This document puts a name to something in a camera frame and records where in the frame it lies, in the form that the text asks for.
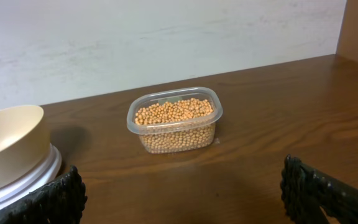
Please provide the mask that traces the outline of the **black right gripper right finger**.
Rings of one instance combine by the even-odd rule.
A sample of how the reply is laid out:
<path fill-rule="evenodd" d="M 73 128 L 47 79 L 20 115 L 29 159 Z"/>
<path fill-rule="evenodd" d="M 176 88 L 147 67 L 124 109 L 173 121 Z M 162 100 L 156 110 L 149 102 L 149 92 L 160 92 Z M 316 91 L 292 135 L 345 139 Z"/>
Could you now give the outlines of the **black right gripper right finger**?
<path fill-rule="evenodd" d="M 281 199 L 291 221 L 358 224 L 358 189 L 287 155 L 282 170 Z"/>

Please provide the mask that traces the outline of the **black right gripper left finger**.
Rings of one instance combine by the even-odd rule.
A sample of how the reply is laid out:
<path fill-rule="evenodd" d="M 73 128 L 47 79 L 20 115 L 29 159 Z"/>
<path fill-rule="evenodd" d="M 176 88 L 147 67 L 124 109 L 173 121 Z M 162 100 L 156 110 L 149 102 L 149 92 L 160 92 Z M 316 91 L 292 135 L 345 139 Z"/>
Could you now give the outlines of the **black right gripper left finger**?
<path fill-rule="evenodd" d="M 75 166 L 53 181 L 0 210 L 0 224 L 79 224 L 86 186 Z"/>

